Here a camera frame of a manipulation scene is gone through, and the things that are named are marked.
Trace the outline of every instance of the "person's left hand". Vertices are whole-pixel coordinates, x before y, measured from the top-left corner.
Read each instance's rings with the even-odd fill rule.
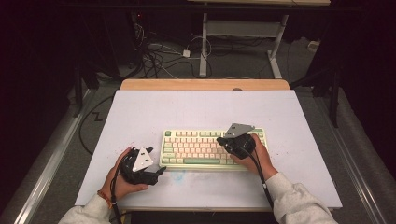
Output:
[[[119,158],[117,159],[116,164],[114,165],[113,168],[110,169],[110,171],[107,174],[105,184],[102,186],[100,189],[108,199],[111,199],[111,191],[110,191],[110,185],[111,185],[111,180],[114,178],[114,174],[116,173],[117,167],[120,164],[121,159],[131,150],[130,147],[128,147],[121,155],[119,155]],[[125,179],[122,177],[122,175],[117,176],[117,183],[116,183],[116,199],[120,200],[122,199],[125,195],[133,192],[138,192],[141,190],[148,189],[149,185],[146,184],[137,184],[133,185],[125,181]]]

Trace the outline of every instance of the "floor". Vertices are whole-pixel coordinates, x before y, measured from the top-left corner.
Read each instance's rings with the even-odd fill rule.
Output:
[[[315,53],[307,50],[308,43],[309,40],[302,38],[293,43],[282,42],[280,46],[276,59],[282,77],[289,83],[305,75],[315,56]],[[271,39],[213,39],[213,49],[208,57],[209,78],[274,78],[266,56],[266,51],[272,46]],[[147,73],[142,70],[133,78],[197,76],[199,60],[177,60],[186,46],[155,41],[149,48],[151,55],[155,56],[155,63],[160,65],[156,67],[157,72],[152,66],[152,61],[147,58]],[[190,48],[191,58],[198,58],[199,50],[193,45]],[[128,74],[132,69],[128,65],[120,67],[122,75]],[[84,91],[84,107],[77,118],[73,118],[76,106],[71,104],[1,216],[1,223],[13,223],[16,220],[18,223],[57,223],[74,205],[91,160],[88,151],[94,152],[111,107],[111,100],[106,98],[111,97],[120,87],[120,83],[109,80],[103,74],[98,76],[101,81],[100,88]],[[396,183],[376,155],[342,90],[337,114],[338,129],[334,129],[328,119],[327,97],[313,97],[309,87],[298,88],[296,92],[343,203],[343,208],[332,211],[334,219],[339,223],[392,223],[396,218]],[[33,189],[42,190],[37,193],[33,192]],[[168,223],[163,219],[159,221],[158,218],[167,217],[169,214],[155,215],[135,212],[129,216],[133,216],[134,223]],[[219,219],[214,221],[220,223],[222,215],[216,214],[214,217]],[[188,214],[186,220],[190,222],[183,223],[193,223],[191,218],[194,216],[196,215]],[[244,221],[243,218],[243,215],[233,217],[241,223]],[[262,219],[263,214],[251,216],[252,221],[259,222]],[[206,223],[213,221],[207,217],[195,220],[195,223],[199,220],[206,220]]]

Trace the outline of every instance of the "person's right hand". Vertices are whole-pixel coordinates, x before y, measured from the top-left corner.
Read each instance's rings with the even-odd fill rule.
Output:
[[[259,161],[260,161],[260,165],[262,167],[262,174],[264,175],[264,179],[267,180],[271,176],[275,175],[277,173],[277,170],[272,165],[271,159],[270,159],[270,155],[268,154],[268,151],[265,148],[265,146],[260,141],[259,136],[257,136],[257,134],[254,133],[254,134],[251,135],[251,137],[254,139],[254,142],[256,143],[255,150],[256,150],[257,155],[259,156],[259,158],[257,158],[255,151],[253,151],[251,153],[251,155],[253,156],[253,158],[256,160],[257,163],[259,163]],[[259,173],[257,171],[256,165],[254,164],[253,160],[250,157],[246,157],[246,158],[244,158],[242,160],[237,158],[235,155],[230,155],[230,157],[236,163],[244,165],[245,167],[247,167],[247,169],[250,172],[252,172],[254,174],[258,174]]]

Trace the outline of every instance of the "table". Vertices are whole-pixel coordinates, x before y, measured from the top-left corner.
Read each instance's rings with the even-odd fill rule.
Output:
[[[330,0],[190,0],[193,2],[210,3],[236,3],[256,5],[284,5],[284,6],[328,6]],[[268,50],[268,60],[274,74],[274,78],[282,78],[276,61],[276,53],[282,40],[289,15],[283,15],[281,22],[258,22],[258,21],[210,21],[207,13],[204,13],[202,31],[202,50],[200,61],[200,77],[206,77],[207,65],[207,36],[208,35],[236,35],[253,37],[274,37],[275,44],[272,50]]]
[[[235,87],[250,90],[230,91]],[[277,79],[125,80],[114,98],[76,205],[85,204],[103,185],[108,169],[125,148],[154,147],[150,155],[158,163],[163,130],[225,130],[232,122],[263,127],[274,166],[292,182],[304,183],[328,207],[342,206],[295,92]],[[260,179],[243,171],[165,172],[155,186],[128,195],[119,201],[119,207],[146,211],[271,210]]]

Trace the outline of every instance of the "handheld controller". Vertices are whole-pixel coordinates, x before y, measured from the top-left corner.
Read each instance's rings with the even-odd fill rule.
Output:
[[[131,184],[155,185],[158,176],[163,174],[166,167],[157,172],[147,172],[146,169],[152,165],[153,161],[149,156],[152,147],[136,149],[135,147],[120,162],[120,173],[125,181]]]
[[[234,123],[224,137],[218,137],[216,140],[228,153],[242,160],[256,147],[254,139],[247,134],[251,130],[254,130],[254,126]]]

